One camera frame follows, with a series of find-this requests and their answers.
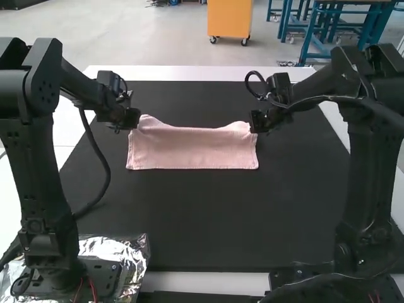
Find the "orange cart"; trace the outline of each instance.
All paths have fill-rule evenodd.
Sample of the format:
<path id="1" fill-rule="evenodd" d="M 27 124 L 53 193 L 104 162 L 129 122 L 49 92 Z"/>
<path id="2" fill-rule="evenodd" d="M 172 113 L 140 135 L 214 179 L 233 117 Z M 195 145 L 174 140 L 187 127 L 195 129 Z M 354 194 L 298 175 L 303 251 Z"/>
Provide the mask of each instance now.
<path id="1" fill-rule="evenodd" d="M 241 38 L 247 46 L 251 33 L 254 0 L 208 0 L 208 35 L 215 44 L 220 37 Z"/>

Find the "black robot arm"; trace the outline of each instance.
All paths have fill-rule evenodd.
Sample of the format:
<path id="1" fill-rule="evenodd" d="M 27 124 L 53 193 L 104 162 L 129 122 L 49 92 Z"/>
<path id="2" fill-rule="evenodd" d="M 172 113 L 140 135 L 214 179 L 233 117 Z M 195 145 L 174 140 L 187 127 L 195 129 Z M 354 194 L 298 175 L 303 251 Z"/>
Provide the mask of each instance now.
<path id="1" fill-rule="evenodd" d="M 110 127 L 135 128 L 138 109 L 130 108 L 131 92 L 121 78 L 100 71 L 91 80 L 62 57 L 56 39 L 37 39 L 32 46 L 16 38 L 0 38 L 0 138 L 7 151 L 21 203 L 18 237 L 31 273 L 13 287 L 15 295 L 30 282 L 66 291 L 87 275 L 78 259 L 78 231 L 64 197 L 52 140 L 52 113 L 59 93 L 81 111 L 94 110 Z"/>
<path id="2" fill-rule="evenodd" d="M 249 86 L 257 75 L 261 93 Z M 404 136 L 404 59 L 391 45 L 336 47 L 331 63 L 308 79 L 291 84 L 287 73 L 263 81 L 246 77 L 247 89 L 268 110 L 251 112 L 251 131 L 267 133 L 292 122 L 296 112 L 323 101 L 336 102 L 348 122 L 350 166 L 347 198 L 336 227 L 334 260 L 308 266 L 296 263 L 270 274 L 277 302 L 292 289 L 330 284 L 341 278 L 371 279 L 396 266 L 403 253 L 402 234 L 391 218 L 396 164 Z"/>

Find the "pink towel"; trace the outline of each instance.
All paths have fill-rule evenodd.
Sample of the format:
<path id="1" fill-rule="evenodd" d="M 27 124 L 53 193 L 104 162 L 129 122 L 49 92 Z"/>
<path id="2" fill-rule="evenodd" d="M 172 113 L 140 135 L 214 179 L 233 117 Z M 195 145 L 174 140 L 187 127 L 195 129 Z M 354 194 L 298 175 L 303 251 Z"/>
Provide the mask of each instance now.
<path id="1" fill-rule="evenodd" d="M 246 122 L 178 128 L 149 115 L 129 134 L 127 169 L 257 169 L 257 134 Z"/>

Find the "black rubber mat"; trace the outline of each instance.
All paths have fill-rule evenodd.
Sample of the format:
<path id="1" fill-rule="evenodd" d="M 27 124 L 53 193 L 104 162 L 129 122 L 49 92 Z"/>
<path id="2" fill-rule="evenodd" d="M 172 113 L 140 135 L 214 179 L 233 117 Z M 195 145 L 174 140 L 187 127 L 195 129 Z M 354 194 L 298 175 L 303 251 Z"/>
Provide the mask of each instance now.
<path id="1" fill-rule="evenodd" d="M 259 104 L 238 82 L 136 82 L 133 105 L 175 126 L 215 128 L 248 120 Z M 258 139 L 258 170 L 125 168 L 128 132 L 92 123 L 112 169 L 101 205 L 81 233 L 146 232 L 150 270 L 261 271 L 332 259 L 344 205 L 348 153 L 319 108 Z M 104 181 L 82 138 L 61 171 L 73 210 Z"/>

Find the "gray floor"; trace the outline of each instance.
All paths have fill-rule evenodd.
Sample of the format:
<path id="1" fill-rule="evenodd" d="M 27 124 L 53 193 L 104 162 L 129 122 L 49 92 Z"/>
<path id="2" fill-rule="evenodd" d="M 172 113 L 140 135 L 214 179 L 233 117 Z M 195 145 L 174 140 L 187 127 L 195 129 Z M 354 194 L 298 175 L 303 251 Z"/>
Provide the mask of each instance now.
<path id="1" fill-rule="evenodd" d="M 145 0 L 50 0 L 21 11 L 0 11 L 0 37 L 19 37 L 29 44 L 37 37 L 58 38 L 64 57 L 81 70 L 91 64 L 276 66 L 277 60 L 297 60 L 300 54 L 302 38 L 294 45 L 281 44 L 276 38 L 279 23 L 266 22 L 267 0 L 255 0 L 248 47 L 232 39 L 211 45 L 206 5 L 146 5 Z M 274 7 L 281 5 L 282 0 L 273 0 Z M 401 16 L 393 13 L 383 42 L 399 43 Z M 402 150 L 399 163 L 404 168 Z"/>

